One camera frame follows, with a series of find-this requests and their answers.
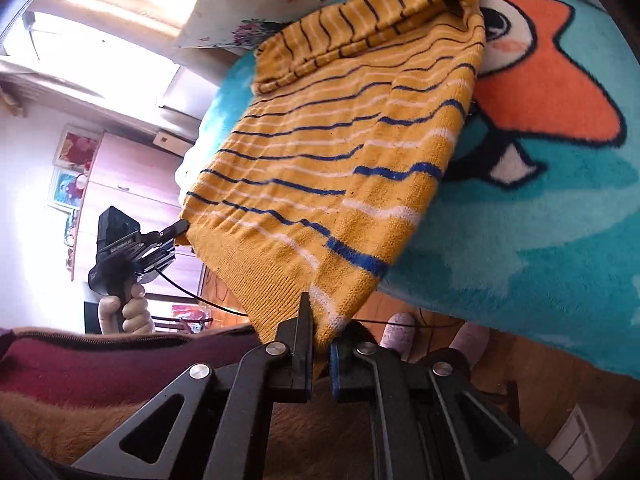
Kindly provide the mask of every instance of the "white cartoon face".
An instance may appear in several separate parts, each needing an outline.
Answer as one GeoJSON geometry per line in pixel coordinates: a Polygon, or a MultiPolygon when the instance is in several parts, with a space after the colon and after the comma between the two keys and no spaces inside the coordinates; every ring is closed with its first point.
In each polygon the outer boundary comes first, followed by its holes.
{"type": "Polygon", "coordinates": [[[535,43],[535,32],[520,10],[506,0],[480,0],[486,27],[486,46],[480,75],[512,66],[535,43]]]}

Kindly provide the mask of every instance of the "floral pillow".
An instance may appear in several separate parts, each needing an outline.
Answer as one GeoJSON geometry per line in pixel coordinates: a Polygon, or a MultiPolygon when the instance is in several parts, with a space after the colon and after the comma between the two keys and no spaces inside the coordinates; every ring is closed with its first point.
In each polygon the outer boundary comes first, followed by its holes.
{"type": "Polygon", "coordinates": [[[330,0],[198,0],[176,45],[249,50],[330,0]]]}

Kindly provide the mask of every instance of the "human hand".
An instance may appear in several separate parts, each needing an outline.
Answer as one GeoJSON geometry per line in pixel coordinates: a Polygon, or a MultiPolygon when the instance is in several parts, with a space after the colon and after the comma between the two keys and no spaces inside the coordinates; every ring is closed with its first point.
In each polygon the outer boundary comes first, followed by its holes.
{"type": "MultiPolygon", "coordinates": [[[[98,320],[103,334],[118,333],[116,312],[120,308],[120,298],[105,296],[98,303],[98,320]]],[[[131,287],[131,300],[122,309],[125,322],[122,325],[127,334],[151,334],[156,330],[145,299],[145,288],[139,283],[131,287]]]]}

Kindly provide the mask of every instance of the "pink cheek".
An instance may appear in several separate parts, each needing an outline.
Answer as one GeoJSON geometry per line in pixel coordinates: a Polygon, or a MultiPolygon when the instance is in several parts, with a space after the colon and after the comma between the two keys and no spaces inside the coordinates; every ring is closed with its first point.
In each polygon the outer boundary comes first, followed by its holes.
{"type": "Polygon", "coordinates": [[[524,53],[526,52],[529,45],[527,43],[524,43],[523,41],[510,40],[509,38],[505,38],[504,40],[492,41],[490,43],[490,46],[505,53],[524,53]]]}

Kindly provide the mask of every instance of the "silver bolt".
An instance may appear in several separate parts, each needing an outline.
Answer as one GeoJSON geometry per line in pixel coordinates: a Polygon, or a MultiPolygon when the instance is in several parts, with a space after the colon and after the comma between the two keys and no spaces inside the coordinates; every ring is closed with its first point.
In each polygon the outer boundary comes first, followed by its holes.
{"type": "Polygon", "coordinates": [[[362,355],[371,355],[375,353],[377,349],[378,349],[378,345],[374,343],[369,343],[369,342],[360,343],[356,347],[358,354],[362,354],[362,355]]]}
{"type": "Polygon", "coordinates": [[[274,341],[273,343],[269,343],[267,345],[267,354],[269,355],[282,355],[287,351],[287,345],[281,343],[280,341],[274,341]]]}
{"type": "Polygon", "coordinates": [[[193,365],[191,368],[189,368],[189,375],[194,379],[204,379],[209,375],[210,371],[211,370],[207,365],[193,365]]]}
{"type": "Polygon", "coordinates": [[[447,377],[451,375],[453,366],[444,361],[438,361],[433,365],[432,370],[434,374],[439,375],[440,377],[447,377]]]}

